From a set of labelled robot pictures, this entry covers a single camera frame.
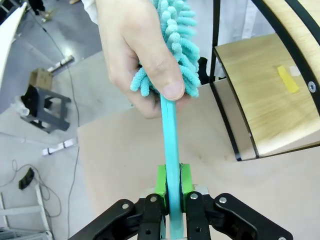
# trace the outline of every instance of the black metal rod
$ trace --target black metal rod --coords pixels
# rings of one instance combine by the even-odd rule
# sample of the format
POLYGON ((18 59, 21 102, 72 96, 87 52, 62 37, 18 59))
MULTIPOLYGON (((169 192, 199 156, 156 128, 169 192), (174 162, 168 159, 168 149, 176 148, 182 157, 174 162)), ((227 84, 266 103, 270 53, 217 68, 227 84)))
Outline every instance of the black metal rod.
POLYGON ((215 47, 218 46, 219 27, 220 27, 220 6, 221 0, 213 0, 213 30, 212 30, 212 50, 211 50, 211 68, 209 83, 215 81, 216 55, 215 47))
POLYGON ((240 161, 242 161, 242 159, 241 159, 241 156, 240 156, 240 153, 239 153, 237 142, 236 142, 235 136, 234 136, 234 134, 232 132, 232 129, 231 129, 227 114, 226 114, 224 106, 223 106, 223 104, 221 102, 221 99, 220 99, 219 93, 218 93, 218 91, 216 89, 215 83, 211 82, 210 83, 210 87, 211 87, 212 93, 214 95, 216 104, 218 105, 218 108, 220 110, 221 117, 222 117, 222 120, 224 122, 226 131, 228 133, 228 136, 229 136, 229 139, 230 139, 230 142, 231 142, 231 146, 232 146, 233 151, 234 151, 235 159, 238 162, 240 162, 240 161))

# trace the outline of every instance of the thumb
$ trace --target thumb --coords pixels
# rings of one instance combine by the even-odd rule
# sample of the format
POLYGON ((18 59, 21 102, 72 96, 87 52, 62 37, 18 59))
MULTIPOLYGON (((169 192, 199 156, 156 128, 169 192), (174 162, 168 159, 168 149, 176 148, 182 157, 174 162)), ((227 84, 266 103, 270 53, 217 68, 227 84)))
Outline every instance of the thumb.
POLYGON ((185 93, 184 80, 179 64, 162 37, 158 13, 151 3, 148 8, 135 15, 124 38, 155 88, 166 99, 175 101, 185 93))

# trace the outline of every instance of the white object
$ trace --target white object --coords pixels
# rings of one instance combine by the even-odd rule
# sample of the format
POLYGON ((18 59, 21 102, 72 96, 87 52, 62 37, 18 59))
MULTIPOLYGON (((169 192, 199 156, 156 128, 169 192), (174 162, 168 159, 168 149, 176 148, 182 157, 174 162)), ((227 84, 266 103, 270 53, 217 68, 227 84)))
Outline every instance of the white object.
POLYGON ((20 96, 15 96, 14 103, 11 103, 11 106, 22 117, 28 116, 30 113, 30 110, 21 101, 20 96))
POLYGON ((74 56, 70 55, 67 56, 66 58, 62 59, 61 61, 57 62, 54 66, 49 67, 47 69, 48 72, 53 73, 55 70, 57 70, 58 68, 62 67, 63 65, 67 64, 68 62, 72 61, 74 58, 74 56))
POLYGON ((289 71, 292 77, 298 77, 301 75, 301 72, 297 66, 290 66, 289 71))
MULTIPOLYGON (((1 207, 2 210, 5 209, 4 199, 2 197, 2 192, 0 192, 0 207, 1 207)), ((9 225, 8 225, 8 219, 7 219, 6 215, 3 216, 3 222, 4 222, 5 227, 8 228, 9 225)))
POLYGON ((78 144, 78 139, 72 138, 66 141, 63 141, 61 143, 59 143, 56 147, 48 147, 42 150, 42 155, 46 156, 46 155, 51 155, 54 152, 60 151, 62 149, 66 149, 72 146, 76 146, 78 144))
POLYGON ((35 189, 36 198, 38 201, 38 205, 36 206, 26 206, 26 207, 16 207, 16 208, 5 209, 5 206, 3 204, 2 194, 0 194, 0 203, 2 208, 0 210, 0 215, 5 217, 5 223, 6 223, 6 226, 8 227, 8 222, 7 222, 8 215, 22 215, 22 214, 24 215, 24 214, 40 213, 42 223, 44 225, 45 233, 47 235, 47 239, 52 240, 53 236, 50 232, 50 227, 49 227, 47 216, 46 216, 46 211, 45 211, 45 207, 42 199, 40 185, 37 183, 34 189, 35 189))
POLYGON ((26 6, 27 3, 25 2, 0 25, 0 87, 11 44, 14 40, 18 25, 25 12, 26 6))

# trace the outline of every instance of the black electrical cable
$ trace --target black electrical cable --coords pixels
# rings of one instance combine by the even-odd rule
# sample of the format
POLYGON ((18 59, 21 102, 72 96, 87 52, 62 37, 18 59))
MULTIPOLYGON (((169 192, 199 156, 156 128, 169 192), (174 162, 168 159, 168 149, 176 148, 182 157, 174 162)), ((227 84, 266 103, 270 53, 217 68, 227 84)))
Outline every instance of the black electrical cable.
MULTIPOLYGON (((63 57, 63 59, 65 59, 66 58, 65 55, 63 54, 63 52, 61 51, 61 49, 57 45, 57 43, 54 40, 54 38, 37 21, 36 17, 31 12, 29 12, 29 14, 33 17, 34 21, 42 28, 42 30, 48 35, 48 37, 51 39, 51 41, 56 46, 58 51, 61 53, 61 56, 63 57)), ((68 70, 68 73, 69 73, 69 77, 70 77, 70 83, 71 83, 71 89, 72 89, 72 98, 73 98, 73 101, 74 101, 74 104, 75 104, 75 108, 76 108, 76 113, 77 113, 77 125, 78 125, 78 127, 80 127, 80 113, 79 113, 79 108, 78 108, 78 105, 77 105, 77 102, 76 102, 76 97, 75 97, 74 82, 73 82, 73 78, 72 78, 71 71, 70 71, 68 63, 66 63, 66 67, 67 67, 67 70, 68 70)), ((74 169, 73 169, 73 179, 72 179, 72 183, 71 183, 71 187, 70 187, 70 191, 69 191, 69 195, 68 195, 68 200, 67 200, 67 239, 70 238, 70 196, 71 196, 72 189, 74 187, 75 180, 76 180, 76 171, 77 171, 78 160, 79 160, 79 147, 78 147, 77 154, 76 154, 76 160, 75 160, 74 169)))
POLYGON ((18 164, 17 164, 17 161, 16 161, 15 159, 12 160, 11 166, 12 166, 12 170, 13 170, 13 172, 14 172, 14 175, 13 175, 13 177, 10 179, 10 181, 8 181, 7 183, 5 183, 5 184, 3 184, 3 185, 0 185, 0 188, 6 187, 6 186, 8 186, 9 184, 11 184, 11 183, 15 180, 15 178, 16 178, 16 176, 17 176, 17 173, 20 172, 20 171, 21 171, 22 169, 24 169, 25 167, 32 168, 32 170, 33 170, 34 172, 36 172, 37 177, 38 177, 38 178, 37 178, 37 177, 35 176, 35 177, 34 177, 34 180, 35 180, 42 188, 45 188, 46 191, 47 191, 47 196, 48 196, 48 197, 44 197, 44 196, 42 195, 43 200, 49 201, 50 198, 51 198, 50 192, 52 192, 52 193, 57 197, 58 202, 59 202, 59 212, 58 212, 57 214, 55 214, 55 215, 49 214, 48 210, 45 208, 45 206, 43 206, 43 207, 44 207, 44 210, 45 210, 45 213, 46 213, 46 216, 49 217, 49 218, 56 218, 56 217, 60 216, 61 213, 62 213, 61 199, 60 199, 60 197, 58 196, 58 194, 57 194, 55 191, 52 190, 52 188, 50 188, 49 186, 47 186, 47 185, 45 184, 45 182, 44 182, 43 179, 41 178, 41 175, 40 175, 40 173, 39 173, 39 170, 38 170, 35 166, 33 166, 32 164, 25 164, 25 165, 22 165, 21 167, 18 168, 18 164))

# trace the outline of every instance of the gray floor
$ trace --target gray floor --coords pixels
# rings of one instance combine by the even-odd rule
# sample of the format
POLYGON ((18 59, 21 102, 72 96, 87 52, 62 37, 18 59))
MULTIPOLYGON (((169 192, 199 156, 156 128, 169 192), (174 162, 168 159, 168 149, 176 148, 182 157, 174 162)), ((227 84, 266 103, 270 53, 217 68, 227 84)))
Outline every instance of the gray floor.
MULTIPOLYGON (((74 96, 79 109, 80 125, 132 107, 127 98, 108 80, 102 52, 72 65, 70 72, 74 84, 74 96)), ((49 156, 42 156, 42 150, 49 144, 57 144, 77 136, 77 112, 70 76, 66 68, 53 78, 52 90, 72 99, 72 103, 68 105, 67 116, 70 127, 66 132, 56 130, 47 134, 22 121, 12 107, 0 114, 0 186, 7 183, 14 175, 13 159, 17 161, 18 167, 25 164, 34 165, 39 170, 45 184, 52 188, 61 200, 61 214, 52 218, 51 222, 55 240, 66 240, 68 195, 73 181, 77 148, 73 147, 49 156), (23 143, 22 138, 14 139, 3 136, 1 132, 45 144, 23 143)), ((17 173, 13 182, 5 187, 0 187, 6 208, 26 207, 37 203, 34 190, 35 181, 32 181, 31 185, 22 191, 18 189, 18 182, 27 170, 27 167, 22 169, 17 173)), ((48 197, 45 189, 42 189, 42 193, 45 198, 48 197)), ((58 199, 52 193, 51 198, 44 201, 44 205, 51 215, 56 215, 59 212, 58 199)), ((69 209, 70 234, 72 236, 94 218, 90 195, 87 194, 85 188, 81 155, 76 169, 69 209)), ((11 216, 9 223, 12 228, 44 229, 39 214, 11 216)))
MULTIPOLYGON (((53 10, 52 21, 42 24, 64 55, 73 55, 74 63, 102 50, 98 26, 91 22, 82 2, 70 5, 68 0, 45 0, 46 9, 53 10)), ((15 96, 28 86, 30 72, 45 69, 62 59, 52 40, 27 13, 12 44, 0 90, 0 113, 6 110, 15 96)))

